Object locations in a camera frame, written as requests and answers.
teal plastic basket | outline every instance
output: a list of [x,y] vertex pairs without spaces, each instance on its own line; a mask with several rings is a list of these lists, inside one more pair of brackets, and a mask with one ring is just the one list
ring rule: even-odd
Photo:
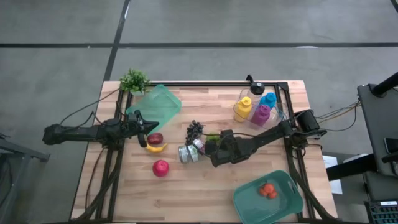
[[152,134],[180,112],[181,101],[164,85],[157,85],[136,104],[129,107],[126,114],[133,114],[135,110],[140,110],[145,120],[159,122],[159,125],[149,133]]
[[[259,194],[264,184],[273,184],[278,196],[274,199]],[[304,202],[290,175],[277,170],[238,187],[233,195],[234,206],[245,224],[274,223],[303,210]]]

red apple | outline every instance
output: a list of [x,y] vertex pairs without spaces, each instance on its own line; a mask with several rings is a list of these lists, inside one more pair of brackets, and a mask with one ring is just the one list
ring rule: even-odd
[[169,171],[169,164],[162,159],[158,160],[154,163],[152,170],[154,171],[155,176],[164,177]]
[[163,135],[160,133],[154,133],[148,136],[147,141],[149,144],[160,144],[163,141]]

tomato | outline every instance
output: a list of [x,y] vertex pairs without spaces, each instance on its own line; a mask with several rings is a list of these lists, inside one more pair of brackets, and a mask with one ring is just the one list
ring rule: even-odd
[[275,187],[273,184],[265,184],[262,189],[264,189],[265,193],[270,194],[275,190]]
[[268,197],[270,198],[270,199],[274,199],[274,198],[276,198],[278,196],[278,192],[275,190],[275,191],[273,191],[273,192],[271,192],[270,194],[268,194]]
[[259,194],[262,196],[267,196],[267,193],[265,193],[265,191],[262,189],[262,187],[260,187],[260,189],[259,189]]

gray concrete floor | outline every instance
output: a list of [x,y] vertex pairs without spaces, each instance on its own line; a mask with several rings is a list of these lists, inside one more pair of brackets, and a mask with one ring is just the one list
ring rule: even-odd
[[[112,43],[123,0],[0,1],[1,43]],[[389,0],[132,1],[121,42],[396,42],[398,13]],[[98,99],[111,49],[0,48],[0,132],[51,153],[33,161],[15,220],[68,219],[85,143],[45,146],[44,127]],[[139,68],[152,80],[305,80],[316,114],[357,100],[356,87],[397,71],[398,48],[119,49],[111,80]],[[85,120],[95,106],[69,124]],[[325,124],[340,129],[353,113]],[[356,124],[321,140],[325,152],[371,152],[361,110]],[[337,205],[353,220],[358,204]]]

silver can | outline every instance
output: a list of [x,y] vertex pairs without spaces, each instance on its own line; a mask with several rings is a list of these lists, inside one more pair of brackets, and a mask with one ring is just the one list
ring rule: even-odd
[[178,154],[182,163],[198,162],[199,160],[198,151],[192,145],[178,147]]
[[205,153],[205,145],[200,139],[195,139],[192,142],[193,146],[198,149],[200,152]]

